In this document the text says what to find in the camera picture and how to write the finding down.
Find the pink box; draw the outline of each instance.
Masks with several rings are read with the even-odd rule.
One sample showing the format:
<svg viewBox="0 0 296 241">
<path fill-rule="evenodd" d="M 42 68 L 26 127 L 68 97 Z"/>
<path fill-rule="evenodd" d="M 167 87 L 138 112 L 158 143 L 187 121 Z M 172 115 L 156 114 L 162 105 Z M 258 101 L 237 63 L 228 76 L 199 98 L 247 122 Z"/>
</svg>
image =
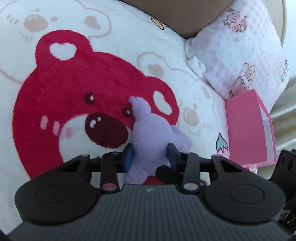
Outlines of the pink box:
<svg viewBox="0 0 296 241">
<path fill-rule="evenodd" d="M 252 89 L 225 101 L 230 160 L 243 167 L 276 163 L 274 130 L 268 111 Z"/>
</svg>

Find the bear eye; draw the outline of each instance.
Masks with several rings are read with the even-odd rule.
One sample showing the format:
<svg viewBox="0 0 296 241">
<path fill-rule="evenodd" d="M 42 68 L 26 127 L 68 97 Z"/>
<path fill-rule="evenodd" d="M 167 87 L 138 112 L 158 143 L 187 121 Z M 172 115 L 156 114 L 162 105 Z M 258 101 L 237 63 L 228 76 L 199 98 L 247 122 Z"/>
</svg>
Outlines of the bear eye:
<svg viewBox="0 0 296 241">
<path fill-rule="evenodd" d="M 132 116 L 131 110 L 129 108 L 123 108 L 121 109 L 121 112 L 125 118 L 130 118 Z"/>
<path fill-rule="evenodd" d="M 89 92 L 85 93 L 84 94 L 84 102 L 89 105 L 93 105 L 94 104 L 94 95 Z"/>
</svg>

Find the white plush blanket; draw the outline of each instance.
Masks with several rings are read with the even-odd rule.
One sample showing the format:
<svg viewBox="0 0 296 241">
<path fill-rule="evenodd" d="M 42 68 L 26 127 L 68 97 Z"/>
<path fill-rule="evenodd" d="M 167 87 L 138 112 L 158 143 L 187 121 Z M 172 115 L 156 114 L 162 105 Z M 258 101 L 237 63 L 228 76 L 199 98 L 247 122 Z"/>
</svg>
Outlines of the white plush blanket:
<svg viewBox="0 0 296 241">
<path fill-rule="evenodd" d="M 96 157 L 125 147 L 132 135 L 130 96 L 144 97 L 177 124 L 193 152 L 229 156 L 224 99 L 187 66 L 185 40 L 122 2 L 82 1 L 0 2 L 5 233 L 21 222 L 14 194 L 29 178 L 83 153 Z"/>
</svg>

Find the circular cap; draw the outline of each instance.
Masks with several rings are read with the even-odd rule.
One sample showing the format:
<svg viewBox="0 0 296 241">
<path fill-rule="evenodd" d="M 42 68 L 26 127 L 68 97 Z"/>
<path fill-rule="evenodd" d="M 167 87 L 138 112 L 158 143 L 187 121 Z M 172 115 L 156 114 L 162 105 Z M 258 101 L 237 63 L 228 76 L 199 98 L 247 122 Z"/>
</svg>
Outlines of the circular cap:
<svg viewBox="0 0 296 241">
<path fill-rule="evenodd" d="M 204 200 L 216 215 L 245 224 L 278 219 L 285 205 L 283 191 L 250 171 L 219 173 L 206 187 Z"/>
<path fill-rule="evenodd" d="M 194 190 L 198 189 L 198 185 L 195 183 L 185 183 L 183 185 L 183 188 L 187 191 L 194 191 Z"/>
<path fill-rule="evenodd" d="M 243 204 L 254 204 L 264 198 L 264 192 L 260 188 L 248 184 L 231 188 L 229 194 L 234 201 Z"/>
<path fill-rule="evenodd" d="M 85 215 L 94 206 L 97 192 L 73 172 L 51 172 L 21 186 L 15 205 L 23 220 L 58 225 Z"/>
<path fill-rule="evenodd" d="M 117 188 L 117 185 L 114 183 L 105 183 L 102 188 L 106 191 L 114 191 Z"/>
<path fill-rule="evenodd" d="M 70 196 L 71 190 L 63 184 L 48 184 L 36 191 L 36 197 L 46 203 L 64 201 Z"/>
</svg>

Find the heart-shaped patch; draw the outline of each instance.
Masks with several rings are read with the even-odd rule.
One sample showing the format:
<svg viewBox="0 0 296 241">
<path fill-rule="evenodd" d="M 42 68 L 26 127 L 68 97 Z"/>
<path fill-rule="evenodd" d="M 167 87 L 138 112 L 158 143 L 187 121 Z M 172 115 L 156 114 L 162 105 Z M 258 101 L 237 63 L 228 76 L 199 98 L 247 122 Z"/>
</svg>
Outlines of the heart-shaped patch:
<svg viewBox="0 0 296 241">
<path fill-rule="evenodd" d="M 150 71 L 151 74 L 153 74 L 156 78 L 161 79 L 163 77 L 163 69 L 159 64 L 155 64 L 155 65 L 148 65 L 148 69 Z"/>
<path fill-rule="evenodd" d="M 65 61 L 74 57 L 76 53 L 76 46 L 71 43 L 54 43 L 50 46 L 49 50 L 54 57 Z"/>
<path fill-rule="evenodd" d="M 164 96 L 159 92 L 155 91 L 153 94 L 153 100 L 156 107 L 166 115 L 170 115 L 172 113 L 171 106 L 165 101 Z"/>
<path fill-rule="evenodd" d="M 98 20 L 94 16 L 87 16 L 84 19 L 84 23 L 93 29 L 99 30 L 101 29 L 101 25 L 98 23 Z"/>
</svg>

